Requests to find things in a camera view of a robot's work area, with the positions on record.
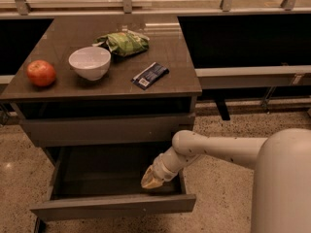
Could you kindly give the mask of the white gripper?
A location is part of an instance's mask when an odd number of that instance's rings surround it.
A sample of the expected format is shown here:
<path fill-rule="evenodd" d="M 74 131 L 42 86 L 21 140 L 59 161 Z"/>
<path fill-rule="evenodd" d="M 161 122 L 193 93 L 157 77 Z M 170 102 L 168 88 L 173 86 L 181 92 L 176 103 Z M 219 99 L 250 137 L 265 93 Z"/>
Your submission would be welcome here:
<path fill-rule="evenodd" d="M 145 189 L 158 188 L 163 185 L 164 182 L 170 182 L 173 180 L 178 172 L 171 171 L 164 163 L 164 154 L 161 153 L 153 162 L 152 166 L 149 166 L 145 172 L 141 186 Z"/>

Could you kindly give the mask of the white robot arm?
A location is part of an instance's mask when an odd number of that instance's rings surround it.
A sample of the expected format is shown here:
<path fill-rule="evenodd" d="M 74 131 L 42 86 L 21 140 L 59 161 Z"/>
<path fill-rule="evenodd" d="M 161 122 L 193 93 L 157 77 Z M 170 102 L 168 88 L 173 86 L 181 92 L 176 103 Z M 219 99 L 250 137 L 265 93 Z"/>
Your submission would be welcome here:
<path fill-rule="evenodd" d="M 251 233 L 311 233 L 310 129 L 285 129 L 267 138 L 179 131 L 149 166 L 141 186 L 160 187 L 203 155 L 254 171 Z"/>

